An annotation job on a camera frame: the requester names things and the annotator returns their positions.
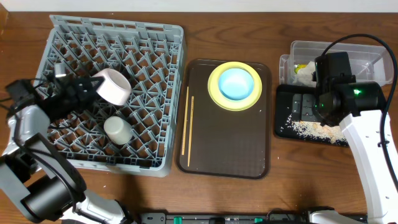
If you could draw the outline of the light blue bowl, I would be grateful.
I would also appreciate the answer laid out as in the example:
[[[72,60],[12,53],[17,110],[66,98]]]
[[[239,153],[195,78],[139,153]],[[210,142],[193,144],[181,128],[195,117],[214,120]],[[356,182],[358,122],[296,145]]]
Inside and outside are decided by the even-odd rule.
[[[243,100],[252,93],[254,79],[249,72],[241,68],[230,68],[220,75],[218,88],[229,100]]]

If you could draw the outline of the white cup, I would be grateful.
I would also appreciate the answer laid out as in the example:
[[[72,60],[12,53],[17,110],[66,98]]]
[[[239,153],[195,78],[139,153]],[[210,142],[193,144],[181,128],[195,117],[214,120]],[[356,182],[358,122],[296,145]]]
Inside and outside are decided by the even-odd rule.
[[[119,116],[109,117],[104,122],[104,130],[110,140],[117,145],[126,144],[132,138],[132,126]]]

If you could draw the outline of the pink bowl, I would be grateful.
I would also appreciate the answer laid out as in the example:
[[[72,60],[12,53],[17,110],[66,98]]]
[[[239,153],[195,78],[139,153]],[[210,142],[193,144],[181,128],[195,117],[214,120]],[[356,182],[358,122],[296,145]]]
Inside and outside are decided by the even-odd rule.
[[[104,81],[97,89],[97,94],[107,102],[122,106],[130,97],[132,88],[128,79],[117,70],[105,68],[93,75],[93,78],[102,77]]]

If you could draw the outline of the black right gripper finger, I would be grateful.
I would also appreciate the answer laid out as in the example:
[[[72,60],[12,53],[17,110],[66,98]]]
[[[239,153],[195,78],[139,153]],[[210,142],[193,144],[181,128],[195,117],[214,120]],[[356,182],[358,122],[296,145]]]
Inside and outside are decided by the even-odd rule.
[[[303,94],[302,96],[302,121],[318,122],[318,118],[314,114],[315,97],[311,94]]]
[[[299,122],[302,118],[302,94],[294,94],[292,98],[292,121]]]

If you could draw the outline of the white tissue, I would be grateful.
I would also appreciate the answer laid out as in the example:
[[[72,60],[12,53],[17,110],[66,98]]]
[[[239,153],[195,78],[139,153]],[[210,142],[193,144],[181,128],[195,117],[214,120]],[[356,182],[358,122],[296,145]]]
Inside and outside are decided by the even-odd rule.
[[[305,68],[298,71],[298,74],[295,73],[293,84],[315,87],[316,82],[312,80],[315,72],[315,62],[311,61],[306,65]]]

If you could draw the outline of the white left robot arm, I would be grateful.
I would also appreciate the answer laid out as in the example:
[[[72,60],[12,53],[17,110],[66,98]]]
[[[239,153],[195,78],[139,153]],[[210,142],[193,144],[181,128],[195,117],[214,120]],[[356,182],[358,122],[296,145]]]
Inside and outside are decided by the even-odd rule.
[[[7,108],[9,145],[1,156],[1,190],[33,223],[134,223],[117,200],[86,188],[77,169],[47,139],[52,122],[85,109],[98,96],[102,77],[52,83],[59,92],[41,99],[30,79],[6,87],[13,104]]]

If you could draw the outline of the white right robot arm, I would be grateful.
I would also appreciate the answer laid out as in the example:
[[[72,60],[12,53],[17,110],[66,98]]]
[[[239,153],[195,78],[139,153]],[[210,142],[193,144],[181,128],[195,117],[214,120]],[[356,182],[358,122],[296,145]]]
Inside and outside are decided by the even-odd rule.
[[[323,54],[314,61],[315,101],[321,125],[339,126],[363,186],[368,223],[397,223],[397,150],[387,101],[378,83],[356,81],[348,54]]]

